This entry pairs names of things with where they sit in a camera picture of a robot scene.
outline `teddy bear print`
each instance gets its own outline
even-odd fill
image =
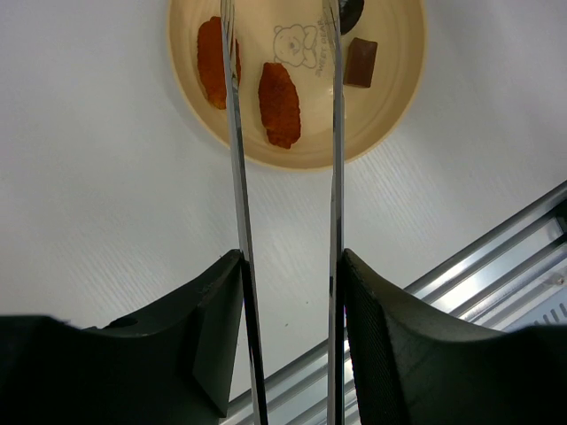
[[[276,27],[274,38],[274,62],[291,66],[315,68],[315,38],[317,28],[314,26]]]

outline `white surface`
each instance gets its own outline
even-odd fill
[[[567,2],[427,8],[413,107],[346,168],[346,246],[400,286],[567,179]],[[0,313],[105,325],[237,247],[229,153],[175,86],[166,9],[0,3]],[[330,173],[248,172],[269,375],[327,334]]]

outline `plate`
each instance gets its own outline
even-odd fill
[[[322,1],[237,0],[236,15],[246,157],[289,170],[331,167],[333,64]],[[190,108],[229,146],[226,111],[208,103],[197,69],[198,29],[212,16],[220,16],[219,0],[170,0],[167,38]],[[345,56],[354,37],[378,42],[372,86],[345,86],[347,160],[376,147],[400,122],[421,79],[426,33],[422,0],[366,0],[357,25],[341,38]],[[290,150],[270,145],[261,124],[258,85],[265,62],[283,63],[298,91],[301,137]]]

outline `brown chocolate piece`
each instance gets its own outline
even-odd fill
[[[346,58],[345,79],[343,80],[346,86],[370,87],[377,51],[377,42],[369,42],[361,38],[353,39]]]

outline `breaded chicken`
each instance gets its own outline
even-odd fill
[[[258,97],[262,124],[269,142],[290,149],[301,136],[299,97],[282,64],[264,64]]]
[[[227,109],[227,89],[222,63],[221,18],[213,16],[198,29],[197,68],[206,97],[218,109]],[[240,52],[237,42],[237,75],[240,83]]]

